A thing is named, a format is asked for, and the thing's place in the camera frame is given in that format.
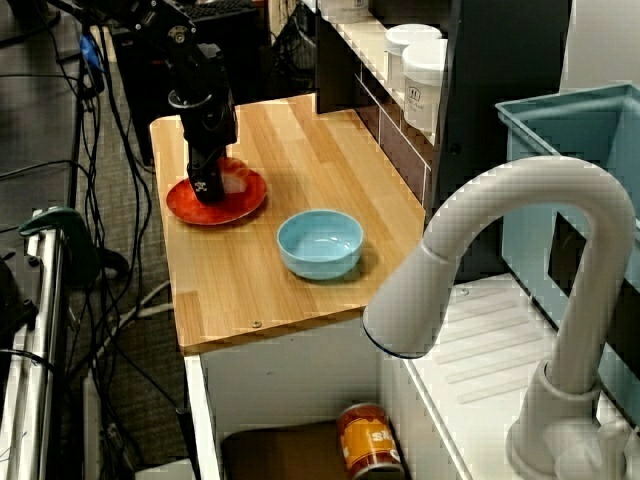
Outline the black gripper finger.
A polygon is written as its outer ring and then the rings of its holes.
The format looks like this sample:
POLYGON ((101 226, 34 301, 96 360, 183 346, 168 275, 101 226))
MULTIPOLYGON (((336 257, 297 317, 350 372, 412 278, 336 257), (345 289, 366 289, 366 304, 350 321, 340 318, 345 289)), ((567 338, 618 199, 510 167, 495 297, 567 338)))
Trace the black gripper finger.
POLYGON ((187 174, 196 199, 203 204, 222 201, 225 197, 220 161, 224 149, 201 153, 195 147, 189 148, 187 174))

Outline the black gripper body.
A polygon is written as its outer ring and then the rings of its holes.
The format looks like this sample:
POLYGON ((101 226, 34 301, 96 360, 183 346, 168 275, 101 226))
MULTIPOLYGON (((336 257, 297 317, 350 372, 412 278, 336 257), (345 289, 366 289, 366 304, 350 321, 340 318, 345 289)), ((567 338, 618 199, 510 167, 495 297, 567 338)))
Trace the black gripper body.
POLYGON ((227 87, 215 89, 197 102, 183 99, 172 90, 168 101, 181 117, 189 147, 205 161, 224 156, 226 147, 237 141, 235 106, 227 87))

